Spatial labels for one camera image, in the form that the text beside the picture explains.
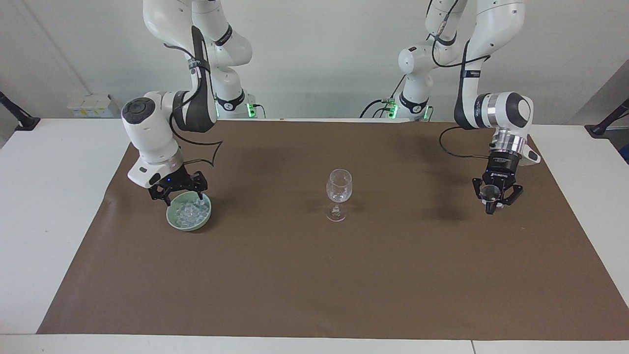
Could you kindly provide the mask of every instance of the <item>white table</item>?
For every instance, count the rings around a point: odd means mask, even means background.
[[[531,135],[629,302],[629,166],[582,127]],[[35,335],[128,143],[118,120],[56,119],[0,149],[0,353],[629,353],[629,342]]]

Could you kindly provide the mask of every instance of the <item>black clamp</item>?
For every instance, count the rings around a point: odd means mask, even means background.
[[[524,191],[515,179],[520,159],[514,152],[492,152],[482,178],[472,180],[476,197],[485,202],[488,215],[493,215],[499,204],[512,205]],[[506,196],[510,189],[513,192]]]
[[[163,200],[170,207],[170,194],[175,191],[195,191],[199,199],[203,199],[201,192],[208,189],[208,181],[200,171],[190,175],[185,166],[159,180],[159,183],[148,189],[153,200]]]

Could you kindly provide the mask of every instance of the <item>black mount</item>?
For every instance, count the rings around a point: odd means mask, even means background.
[[[15,128],[16,132],[30,132],[42,120],[41,118],[30,117],[25,114],[18,105],[9,100],[2,92],[0,92],[0,103],[19,121],[19,125]]]
[[[515,180],[520,158],[514,152],[492,152],[482,179],[472,180],[476,196],[485,201],[485,213],[488,215],[496,212],[498,204],[512,205],[524,191],[524,187],[517,185]],[[498,192],[494,195],[485,192],[492,189]],[[513,192],[507,197],[506,193],[509,189],[513,189]]]
[[[170,207],[170,194],[175,191],[195,191],[199,199],[203,199],[201,192],[208,189],[208,181],[200,171],[189,175],[185,166],[162,178],[156,185],[148,189],[153,200],[163,200]]]
[[[607,131],[607,128],[610,125],[623,117],[623,114],[629,110],[629,99],[623,102],[614,112],[607,116],[601,123],[597,125],[586,125],[587,132],[592,135],[593,138],[601,138],[603,134]]]

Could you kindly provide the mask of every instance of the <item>white wall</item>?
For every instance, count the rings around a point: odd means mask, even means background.
[[[611,112],[629,98],[629,60],[592,97],[570,121],[571,124],[590,124],[603,121]],[[613,124],[615,127],[629,127],[629,117]]]
[[[33,30],[26,4],[49,34]],[[629,59],[626,0],[529,0],[525,29],[485,65],[481,91],[516,90],[536,103],[536,122],[568,123]],[[428,0],[223,0],[254,48],[237,68],[273,117],[356,117],[389,96],[399,51],[423,40]],[[474,27],[470,1],[460,38]],[[140,0],[0,1],[0,88],[32,114],[66,116],[66,95],[109,93],[118,103],[146,91],[189,87],[186,62],[144,27]],[[59,48],[81,83],[50,55]],[[457,69],[435,71],[432,105],[450,120]]]

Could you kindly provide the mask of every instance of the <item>brown tabletop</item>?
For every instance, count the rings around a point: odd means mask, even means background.
[[[192,233],[126,178],[131,147],[39,333],[629,340],[548,167],[521,168],[522,197],[487,216],[471,183],[486,161],[443,153],[449,126],[219,122],[188,135],[225,141],[216,168],[195,166],[213,214]],[[491,134],[445,142],[486,154]],[[354,178],[338,224],[324,215],[335,168]]]

